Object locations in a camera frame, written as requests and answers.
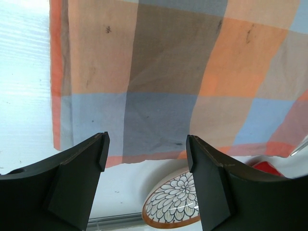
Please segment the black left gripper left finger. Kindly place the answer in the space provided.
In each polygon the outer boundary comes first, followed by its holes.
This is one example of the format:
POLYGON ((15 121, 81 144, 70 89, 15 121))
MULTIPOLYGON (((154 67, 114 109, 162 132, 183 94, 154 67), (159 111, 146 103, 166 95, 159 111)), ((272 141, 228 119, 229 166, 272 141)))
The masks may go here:
POLYGON ((98 133, 80 144, 0 177, 3 231, 84 231, 110 138, 98 133))

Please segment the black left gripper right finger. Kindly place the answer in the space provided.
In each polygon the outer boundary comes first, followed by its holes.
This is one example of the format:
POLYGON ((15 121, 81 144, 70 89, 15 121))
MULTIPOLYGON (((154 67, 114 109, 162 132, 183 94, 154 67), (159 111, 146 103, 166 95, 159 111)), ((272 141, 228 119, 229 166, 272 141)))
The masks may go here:
POLYGON ((252 168, 188 135, 186 151, 205 231, 305 231, 308 178, 252 168))

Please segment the red enamel mug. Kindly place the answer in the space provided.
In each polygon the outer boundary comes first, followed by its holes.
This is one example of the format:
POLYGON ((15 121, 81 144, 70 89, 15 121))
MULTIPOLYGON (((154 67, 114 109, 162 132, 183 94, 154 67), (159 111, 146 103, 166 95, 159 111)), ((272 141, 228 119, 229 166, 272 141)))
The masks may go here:
POLYGON ((257 162, 255 164, 252 164, 251 167, 275 176, 284 177, 284 175, 280 171, 278 171, 271 163, 267 161, 257 162))

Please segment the floral patterned ceramic plate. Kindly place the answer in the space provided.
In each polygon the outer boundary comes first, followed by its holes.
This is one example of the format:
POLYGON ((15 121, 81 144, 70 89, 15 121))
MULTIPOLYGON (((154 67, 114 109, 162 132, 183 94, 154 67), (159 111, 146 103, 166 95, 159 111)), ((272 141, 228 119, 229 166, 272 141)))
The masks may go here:
POLYGON ((181 168, 150 191, 141 212, 144 222, 158 229, 174 229, 200 221, 193 175, 181 168))

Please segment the silver spoon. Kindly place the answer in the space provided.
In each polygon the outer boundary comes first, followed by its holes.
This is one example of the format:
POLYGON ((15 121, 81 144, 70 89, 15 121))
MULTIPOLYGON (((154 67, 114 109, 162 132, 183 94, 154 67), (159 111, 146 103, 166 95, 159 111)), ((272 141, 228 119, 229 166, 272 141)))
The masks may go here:
POLYGON ((308 139, 304 139, 290 154, 290 156, 294 156, 301 150, 303 150, 308 145, 308 139))

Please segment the orange blue checkered cloth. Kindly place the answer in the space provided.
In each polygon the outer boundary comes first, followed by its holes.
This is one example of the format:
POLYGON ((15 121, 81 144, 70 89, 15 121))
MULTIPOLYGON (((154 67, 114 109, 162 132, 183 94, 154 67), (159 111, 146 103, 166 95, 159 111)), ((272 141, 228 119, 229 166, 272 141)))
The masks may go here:
POLYGON ((107 166, 288 157, 308 134, 305 0, 50 1, 53 146, 110 136, 107 166))

